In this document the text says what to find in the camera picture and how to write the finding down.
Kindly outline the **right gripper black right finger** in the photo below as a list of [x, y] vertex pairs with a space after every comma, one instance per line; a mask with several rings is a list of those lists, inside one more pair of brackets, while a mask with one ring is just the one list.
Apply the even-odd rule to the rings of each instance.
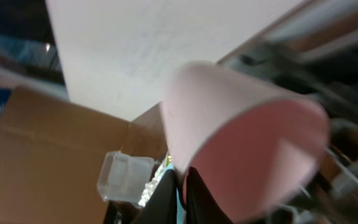
[[188, 169], [186, 177], [186, 223], [232, 224], [194, 167]]

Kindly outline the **pink cup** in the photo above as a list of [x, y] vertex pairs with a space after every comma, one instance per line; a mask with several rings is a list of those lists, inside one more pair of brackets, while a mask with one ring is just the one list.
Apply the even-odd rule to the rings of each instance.
[[209, 62], [172, 73], [160, 112], [178, 179], [195, 168], [235, 223], [291, 200], [329, 142], [316, 100]]

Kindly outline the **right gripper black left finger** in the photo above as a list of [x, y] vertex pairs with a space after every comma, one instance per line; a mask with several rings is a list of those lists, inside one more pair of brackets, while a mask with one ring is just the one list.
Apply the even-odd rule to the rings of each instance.
[[176, 224], [177, 180], [174, 170], [167, 170], [157, 188], [132, 224]]

